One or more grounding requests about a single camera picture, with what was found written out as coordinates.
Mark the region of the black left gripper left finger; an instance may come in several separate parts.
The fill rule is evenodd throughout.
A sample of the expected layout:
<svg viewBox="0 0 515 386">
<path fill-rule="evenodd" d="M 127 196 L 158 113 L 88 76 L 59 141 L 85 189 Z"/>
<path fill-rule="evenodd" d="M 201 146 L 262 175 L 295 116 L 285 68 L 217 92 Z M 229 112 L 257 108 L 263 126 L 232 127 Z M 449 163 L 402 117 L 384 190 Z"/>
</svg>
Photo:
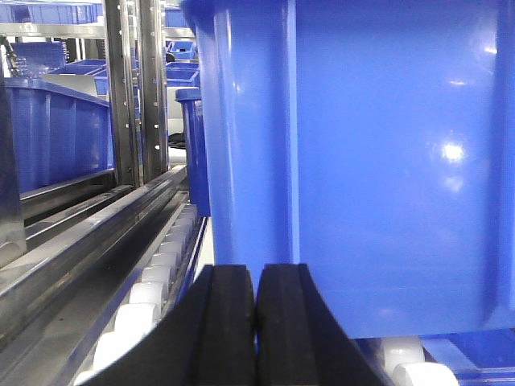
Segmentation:
<svg viewBox="0 0 515 386">
<path fill-rule="evenodd" d="M 253 385 L 253 286 L 244 265 L 207 265 L 140 343 L 89 385 Z"/>
</svg>

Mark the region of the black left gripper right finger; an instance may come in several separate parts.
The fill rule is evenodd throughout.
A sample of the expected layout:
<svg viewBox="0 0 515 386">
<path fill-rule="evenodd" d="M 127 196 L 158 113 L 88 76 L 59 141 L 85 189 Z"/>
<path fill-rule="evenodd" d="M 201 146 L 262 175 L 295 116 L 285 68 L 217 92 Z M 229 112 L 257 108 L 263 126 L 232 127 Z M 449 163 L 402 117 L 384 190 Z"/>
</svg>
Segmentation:
<svg viewBox="0 0 515 386">
<path fill-rule="evenodd" d="M 260 385 L 387 385 L 322 299 L 309 268 L 267 265 L 257 291 Z"/>
</svg>

